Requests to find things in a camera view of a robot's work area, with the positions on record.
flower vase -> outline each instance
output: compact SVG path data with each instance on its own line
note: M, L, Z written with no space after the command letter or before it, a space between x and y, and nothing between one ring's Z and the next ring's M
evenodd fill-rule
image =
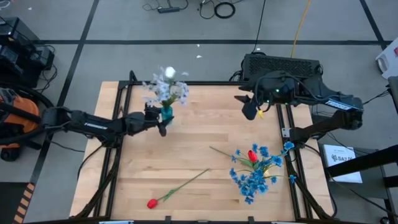
M161 111L162 113L162 121L169 119L173 116L173 108L171 106L165 108L162 107Z

red tulip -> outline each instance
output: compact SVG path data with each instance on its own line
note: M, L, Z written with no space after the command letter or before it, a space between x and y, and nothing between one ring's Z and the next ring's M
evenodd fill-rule
M150 199L147 206L149 209L153 209L157 205L157 200L156 199Z
M250 161L257 162L257 160L258 160L257 155L252 150L249 150L248 156L249 156Z

black electronic device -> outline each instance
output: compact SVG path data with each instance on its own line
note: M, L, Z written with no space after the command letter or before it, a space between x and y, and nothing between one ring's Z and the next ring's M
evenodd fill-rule
M319 61L251 54L245 56L242 67L244 73L249 75L248 82L239 89L253 92L253 97L235 98L244 103L242 112L249 120L253 120L258 111L268 111L274 104L324 104L338 110L322 122L306 128L290 129L286 135L298 146L320 133L338 128L354 130L362 126L361 99L329 89L323 83ZM260 109L263 103L268 104L265 111Z
M54 54L44 45L34 45L39 38L17 17L0 21L0 77L31 88L43 70L50 70Z
M300 78L311 77L316 74L321 75L323 73L318 60L273 57L264 54L246 54L242 69L245 81L248 81L253 75L257 75L263 69L271 72L285 71Z

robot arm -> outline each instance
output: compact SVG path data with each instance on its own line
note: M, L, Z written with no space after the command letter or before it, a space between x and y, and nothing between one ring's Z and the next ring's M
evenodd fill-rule
M117 138L133 136L149 128L158 127L161 136L166 136L166 125L173 119L159 122L160 108L145 107L143 112L133 112L114 120L100 118L82 111L64 107L48 108L43 113L42 126L49 131L73 131L89 138L115 144Z
M295 144L303 144L312 136L326 133L338 128L358 129L362 126L363 104L361 99L351 95L330 90L322 81L322 76L313 75L308 78L295 77L288 72L263 70L250 78L240 90L253 92L253 97L235 96L244 103L242 112L249 120L256 117L263 103L271 105L324 104L338 109L334 115L322 122L306 128L289 130L290 140Z

wooden tabletop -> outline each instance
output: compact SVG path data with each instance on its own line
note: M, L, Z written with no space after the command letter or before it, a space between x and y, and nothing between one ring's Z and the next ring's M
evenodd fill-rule
M117 86L117 82L103 82L95 115L111 118ZM142 97L152 94L141 86L134 86L130 112L142 111ZM270 154L279 154L282 141L276 108L265 113L264 119L248 121L241 112L242 104L233 98L243 94L247 93L236 86L190 86L188 105L173 105L175 119L167 127L166 137L160 137L155 128L125 137L111 218L164 220L170 215L172 220L247 221L253 216L256 221L294 221L287 178L270 184L268 193L257 195L255 202L248 205L229 176L231 167L239 170L243 166L209 148L213 146L233 154L237 149L246 152L257 143L267 146ZM293 114L296 126L312 123L308 106L293 108ZM85 156L99 144L95 139L88 140ZM318 149L315 140L307 144ZM104 152L89 159L81 170L70 215L76 215L97 190ZM309 191L325 211L332 214L321 159L308 149L302 149L301 154ZM210 168L208 172L166 202L160 202L152 210L146 207L150 199L163 196L207 168ZM270 173L287 176L284 166L273 167ZM302 195L296 188L304 217Z

